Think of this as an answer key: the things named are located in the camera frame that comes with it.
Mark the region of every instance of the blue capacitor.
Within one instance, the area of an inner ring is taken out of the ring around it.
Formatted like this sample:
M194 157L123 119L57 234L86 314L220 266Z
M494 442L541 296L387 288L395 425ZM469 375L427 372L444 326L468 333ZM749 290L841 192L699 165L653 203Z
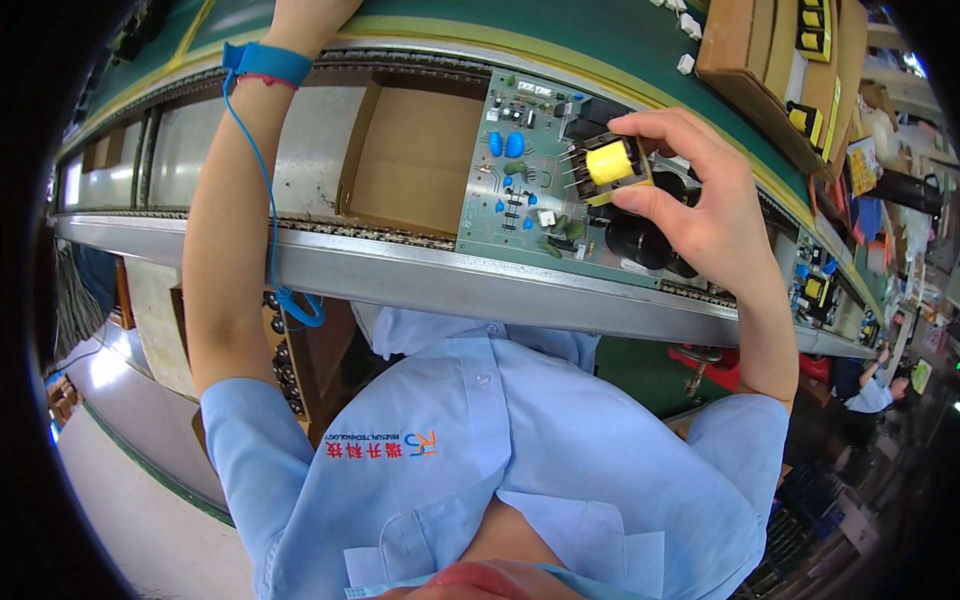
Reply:
M503 154L503 136L500 132L490 132L490 154L494 156Z
M523 148L526 146L526 142L523 141L523 136L520 135L520 132L513 132L507 136L507 158L517 158L523 154Z

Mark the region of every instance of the embroidered logo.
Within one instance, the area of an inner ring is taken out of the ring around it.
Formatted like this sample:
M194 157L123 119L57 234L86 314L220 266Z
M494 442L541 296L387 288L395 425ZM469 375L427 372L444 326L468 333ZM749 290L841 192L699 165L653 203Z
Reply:
M416 448L414 452L403 453L403 445L399 443L400 434L377 434L377 435L355 435L355 434L327 434L324 436L326 441L326 456L329 458L346 459L378 459L378 458L401 458L403 456L429 456L437 453L436 434L431 430L429 437L423 437L419 433L408 433L402 436L403 443ZM360 444L360 441L377 440L396 440L396 442L368 442L366 445Z

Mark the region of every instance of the blue wrist strap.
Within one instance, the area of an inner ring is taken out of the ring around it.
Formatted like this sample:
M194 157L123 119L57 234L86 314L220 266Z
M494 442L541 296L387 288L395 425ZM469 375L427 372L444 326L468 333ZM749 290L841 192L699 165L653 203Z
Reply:
M296 52L261 46L255 41L243 46L231 46L224 42L223 66L233 75L266 75L300 87L313 68L313 61Z
M249 42L244 46L231 46L224 42L223 66L227 69L227 77L224 79L224 101L227 103L227 110L233 116L233 119L240 127L240 131L247 137L247 141L253 147L253 153L256 155L257 163L260 165L260 173L267 184L267 195L270 197L270 211L273 215L272 225L274 235L270 241L270 281L274 284L276 290L276 300L283 310L294 317L307 327L319 327L324 324L324 299L317 300L313 296L304 294L307 304L313 311L313 314L306 312L294 302L293 292L285 287L276 285L276 200L274 199L274 189L270 184L270 176L267 172L267 165L263 163L263 156L256 147L253 137L247 131L247 127L237 116L233 106L230 104L228 96L230 84L237 75L264 75L272 77L278 81L286 82L294 87L300 87L303 80L306 79L310 69L313 68L313 61L307 57L273 46L261 46L255 41Z

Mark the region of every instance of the light blue shirt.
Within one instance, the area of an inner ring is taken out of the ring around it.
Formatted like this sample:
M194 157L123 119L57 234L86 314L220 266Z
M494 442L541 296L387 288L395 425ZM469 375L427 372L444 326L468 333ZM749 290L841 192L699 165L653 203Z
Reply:
M435 573L496 493L577 575L727 598L763 555L787 413L728 396L684 442L592 375L598 339L385 308L372 347L407 356L316 453L272 386L210 386L207 447L257 596L344 598Z
M860 388L860 393L844 402L847 408L857 413L878 413L890 406L894 395L882 376L883 369L877 368L874 376Z

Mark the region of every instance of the person's left hand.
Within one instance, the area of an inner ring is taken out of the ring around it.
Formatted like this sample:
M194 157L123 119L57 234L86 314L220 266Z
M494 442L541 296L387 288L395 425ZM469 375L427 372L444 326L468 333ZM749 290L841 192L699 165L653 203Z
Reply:
M265 46L292 50L315 59L363 0L276 0Z

